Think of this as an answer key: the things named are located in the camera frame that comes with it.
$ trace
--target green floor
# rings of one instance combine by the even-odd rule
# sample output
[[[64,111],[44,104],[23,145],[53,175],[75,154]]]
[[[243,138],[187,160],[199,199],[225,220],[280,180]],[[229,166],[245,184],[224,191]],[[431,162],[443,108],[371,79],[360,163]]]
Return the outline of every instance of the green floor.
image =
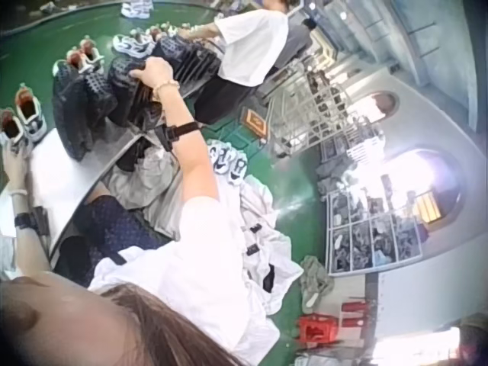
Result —
[[[163,21],[205,23],[212,21],[214,16],[202,8],[184,5],[156,5],[148,21],[130,21],[119,17],[118,11],[119,8],[114,6],[80,11],[3,40],[0,47],[0,107],[13,107],[19,83],[25,82],[40,99],[47,123],[52,127],[53,63],[62,59],[83,36],[89,34],[98,43],[109,63],[113,57],[111,39],[115,34],[127,34],[134,27],[146,28]],[[274,207],[280,211],[278,229],[291,238],[296,262],[308,254],[323,255],[322,223],[325,220],[323,205],[316,193],[314,172],[318,164],[317,149],[274,165],[260,153],[249,164],[249,173],[271,189]],[[295,322],[300,314],[300,287],[295,283],[285,297],[281,311],[273,316],[281,337],[262,365],[285,366],[293,361]]]

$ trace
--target white shirt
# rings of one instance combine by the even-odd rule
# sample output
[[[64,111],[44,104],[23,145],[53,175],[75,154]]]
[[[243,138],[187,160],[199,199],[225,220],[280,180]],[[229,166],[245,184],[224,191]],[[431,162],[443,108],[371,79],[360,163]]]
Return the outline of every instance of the white shirt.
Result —
[[[179,242],[156,250],[132,246],[121,251],[125,265],[102,259],[88,289],[136,284],[232,352],[248,325],[249,305],[242,250],[223,205],[209,197],[189,200],[179,230]]]
[[[226,43],[219,77],[249,87],[262,84],[287,40],[287,16],[261,9],[215,20],[215,25]]]

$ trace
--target wall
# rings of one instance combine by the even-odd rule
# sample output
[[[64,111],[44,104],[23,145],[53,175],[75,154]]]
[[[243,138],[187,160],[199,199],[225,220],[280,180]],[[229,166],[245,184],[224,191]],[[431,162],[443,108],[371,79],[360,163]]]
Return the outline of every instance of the wall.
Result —
[[[347,89],[352,101],[372,92],[389,91],[400,99],[398,111],[383,123],[387,159],[416,147],[449,154],[463,185],[461,209],[454,222],[432,232],[423,245],[424,258],[459,246],[484,232],[486,218],[486,158],[474,142],[432,102],[413,87],[382,69]]]
[[[376,337],[438,329],[488,305],[488,233],[380,274]]]

